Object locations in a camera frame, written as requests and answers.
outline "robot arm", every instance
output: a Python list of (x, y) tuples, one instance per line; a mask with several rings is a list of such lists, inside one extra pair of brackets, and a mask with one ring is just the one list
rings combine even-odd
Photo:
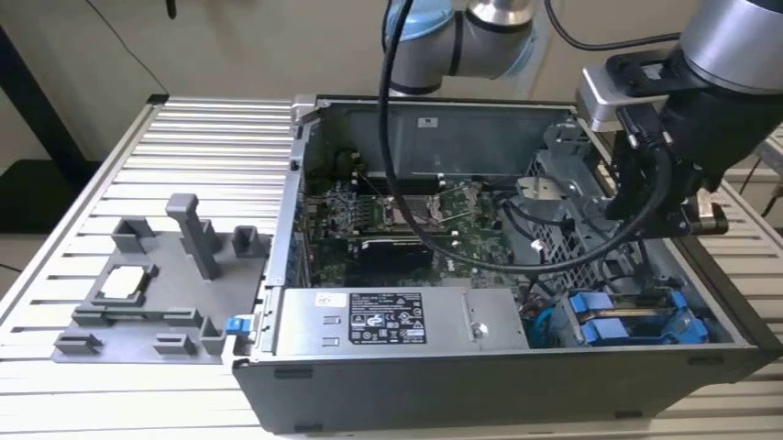
[[(390, 4), (386, 35), (401, 2)], [(390, 91), (396, 95), (433, 93), (444, 76), (494, 79), (526, 64), (534, 42), (534, 0), (469, 0), (465, 11), (450, 0), (417, 0), (406, 16), (396, 52)]]
[[(716, 190), (725, 170), (783, 122), (783, 1), (701, 2), (677, 48), (617, 55), (588, 66), (577, 95), (589, 127), (624, 132), (613, 149), (621, 184), (608, 217), (628, 218), (638, 208), (636, 194), (652, 171), (642, 168), (644, 151), (628, 126), (644, 124), (665, 138), (673, 166), (670, 194), (650, 237), (724, 233), (718, 206), (712, 205), (717, 221), (710, 227), (694, 210), (680, 210), (701, 188)], [(658, 111), (628, 111), (640, 106)]]

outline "power supply label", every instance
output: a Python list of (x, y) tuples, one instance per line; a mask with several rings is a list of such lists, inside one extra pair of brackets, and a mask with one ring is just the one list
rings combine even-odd
[(420, 293), (350, 293), (352, 344), (426, 344)]

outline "circuit board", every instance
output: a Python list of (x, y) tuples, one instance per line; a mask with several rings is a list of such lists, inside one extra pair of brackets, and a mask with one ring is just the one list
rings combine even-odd
[[(409, 195), (406, 203), (440, 246), (473, 259), (509, 264), (514, 256), (502, 222), (490, 194), (480, 188), (481, 183), (469, 179), (444, 180), (438, 193)], [(312, 287), (458, 285), (517, 292), (526, 285), (524, 277), (472, 268), (426, 249), (393, 199), (382, 194), (358, 195), (338, 182), (305, 204)]]

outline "open computer chassis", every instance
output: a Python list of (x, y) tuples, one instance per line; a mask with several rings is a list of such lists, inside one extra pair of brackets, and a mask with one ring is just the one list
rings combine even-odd
[[(373, 99), (294, 108), (262, 312), (233, 364), (266, 430), (650, 417), (780, 355), (692, 237), (533, 279), (442, 258), (389, 197)], [(472, 258), (562, 261), (617, 228), (610, 158), (570, 106), (393, 101), (390, 147), (421, 227)]]

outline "gray 3d-printed holder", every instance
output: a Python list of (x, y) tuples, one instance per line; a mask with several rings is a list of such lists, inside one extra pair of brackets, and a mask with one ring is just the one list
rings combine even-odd
[[(54, 341), (51, 360), (220, 363), (222, 325), (252, 313), (270, 240), (253, 226), (216, 234), (209, 221), (198, 220), (197, 203), (192, 194), (169, 199), (181, 235), (153, 233), (138, 217), (119, 221), (110, 236), (117, 248)], [(126, 298), (106, 298), (103, 282), (122, 266), (142, 267), (143, 278)]]

